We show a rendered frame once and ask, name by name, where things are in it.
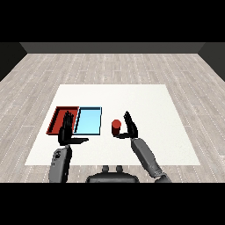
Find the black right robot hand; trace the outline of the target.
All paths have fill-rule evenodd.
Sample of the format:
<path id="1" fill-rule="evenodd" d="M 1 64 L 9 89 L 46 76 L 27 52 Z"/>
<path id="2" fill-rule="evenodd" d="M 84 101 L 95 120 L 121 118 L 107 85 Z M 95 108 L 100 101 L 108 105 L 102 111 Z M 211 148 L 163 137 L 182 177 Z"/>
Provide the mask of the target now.
<path id="1" fill-rule="evenodd" d="M 117 138 L 125 139 L 125 138 L 137 138 L 138 137 L 138 129 L 135 123 L 133 122 L 131 115 L 129 112 L 125 112 L 124 114 L 124 120 L 127 125 L 127 132 L 123 134 L 118 134 Z"/>

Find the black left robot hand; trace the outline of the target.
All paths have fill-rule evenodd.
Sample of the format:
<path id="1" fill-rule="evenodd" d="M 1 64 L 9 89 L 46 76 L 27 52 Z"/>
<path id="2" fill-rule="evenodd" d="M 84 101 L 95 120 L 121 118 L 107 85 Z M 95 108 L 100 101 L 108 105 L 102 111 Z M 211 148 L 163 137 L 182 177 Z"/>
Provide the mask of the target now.
<path id="1" fill-rule="evenodd" d="M 66 111 L 63 117 L 62 126 L 60 127 L 58 134 L 58 142 L 61 146 L 69 145 L 69 144 L 81 144 L 83 142 L 87 142 L 88 138 L 73 138 L 73 119 L 74 115 Z"/>

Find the red shallow open box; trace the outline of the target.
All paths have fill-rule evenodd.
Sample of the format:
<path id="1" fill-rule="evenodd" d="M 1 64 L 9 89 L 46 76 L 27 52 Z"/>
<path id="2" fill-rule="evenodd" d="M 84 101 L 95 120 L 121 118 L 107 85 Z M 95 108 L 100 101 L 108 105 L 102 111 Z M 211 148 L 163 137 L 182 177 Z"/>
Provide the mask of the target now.
<path id="1" fill-rule="evenodd" d="M 78 106 L 57 106 L 54 110 L 53 117 L 49 123 L 47 134 L 48 135 L 58 135 L 59 130 L 62 127 L 63 118 L 66 112 L 74 115 L 72 120 L 72 127 L 75 126 L 76 116 L 78 114 Z"/>

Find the small red can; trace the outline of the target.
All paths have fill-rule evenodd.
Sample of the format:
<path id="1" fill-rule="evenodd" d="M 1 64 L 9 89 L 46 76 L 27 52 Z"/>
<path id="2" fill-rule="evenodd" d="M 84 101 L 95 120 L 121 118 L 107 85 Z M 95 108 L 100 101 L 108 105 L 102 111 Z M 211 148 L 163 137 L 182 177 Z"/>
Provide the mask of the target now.
<path id="1" fill-rule="evenodd" d="M 118 135 L 120 133 L 121 122 L 119 120 L 114 120 L 112 122 L 112 134 Z"/>

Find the light blue shallow open box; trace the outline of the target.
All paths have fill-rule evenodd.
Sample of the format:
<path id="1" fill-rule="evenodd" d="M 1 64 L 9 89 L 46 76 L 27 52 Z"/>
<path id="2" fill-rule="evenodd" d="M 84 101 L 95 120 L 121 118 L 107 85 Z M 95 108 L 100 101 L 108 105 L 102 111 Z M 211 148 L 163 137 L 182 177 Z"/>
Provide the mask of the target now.
<path id="1" fill-rule="evenodd" d="M 81 106 L 74 125 L 74 135 L 100 135 L 102 108 Z"/>

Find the dark grey robot body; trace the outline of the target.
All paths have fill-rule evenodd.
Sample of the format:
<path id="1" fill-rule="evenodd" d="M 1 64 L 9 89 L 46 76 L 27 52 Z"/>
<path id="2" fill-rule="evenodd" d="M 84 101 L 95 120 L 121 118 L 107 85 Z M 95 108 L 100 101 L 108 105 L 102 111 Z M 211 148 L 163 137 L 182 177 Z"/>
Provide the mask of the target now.
<path id="1" fill-rule="evenodd" d="M 100 173 L 87 177 L 86 183 L 139 183 L 139 179 L 125 173 L 121 165 L 116 166 L 115 172 L 110 172 L 109 166 L 104 165 Z"/>

